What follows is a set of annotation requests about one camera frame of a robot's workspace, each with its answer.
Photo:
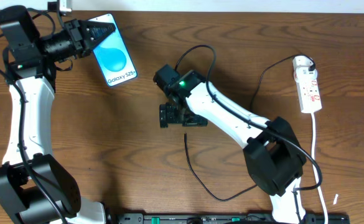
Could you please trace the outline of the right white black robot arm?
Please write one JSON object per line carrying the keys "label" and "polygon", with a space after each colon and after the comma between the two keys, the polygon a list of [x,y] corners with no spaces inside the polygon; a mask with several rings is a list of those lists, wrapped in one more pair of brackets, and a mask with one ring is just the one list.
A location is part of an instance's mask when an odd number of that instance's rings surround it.
{"label": "right white black robot arm", "polygon": [[290,124],[253,114],[221,94],[196,71],[180,75],[164,65],[154,83],[170,100],[159,107],[162,128],[169,124],[206,126],[213,123],[242,148],[248,173],[271,199],[276,222],[299,223],[306,215],[298,188],[305,155]]}

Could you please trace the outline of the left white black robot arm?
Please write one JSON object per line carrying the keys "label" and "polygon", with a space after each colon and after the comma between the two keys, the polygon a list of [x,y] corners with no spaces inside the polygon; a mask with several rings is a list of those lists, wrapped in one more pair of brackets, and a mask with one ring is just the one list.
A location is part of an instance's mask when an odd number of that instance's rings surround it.
{"label": "left white black robot arm", "polygon": [[50,130],[59,64],[90,55],[115,25],[65,22],[55,1],[46,11],[21,5],[2,9],[0,28],[8,42],[1,75],[12,97],[0,205],[14,223],[116,223],[103,203],[81,196],[76,180],[54,158]]}

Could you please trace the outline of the blue screen Samsung smartphone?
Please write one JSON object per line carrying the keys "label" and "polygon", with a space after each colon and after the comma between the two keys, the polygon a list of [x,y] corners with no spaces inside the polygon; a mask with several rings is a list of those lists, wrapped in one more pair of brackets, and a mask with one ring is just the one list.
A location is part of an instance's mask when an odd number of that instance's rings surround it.
{"label": "blue screen Samsung smartphone", "polygon": [[138,76],[127,47],[112,14],[94,17],[90,21],[112,23],[115,31],[93,52],[108,86],[119,85]]}

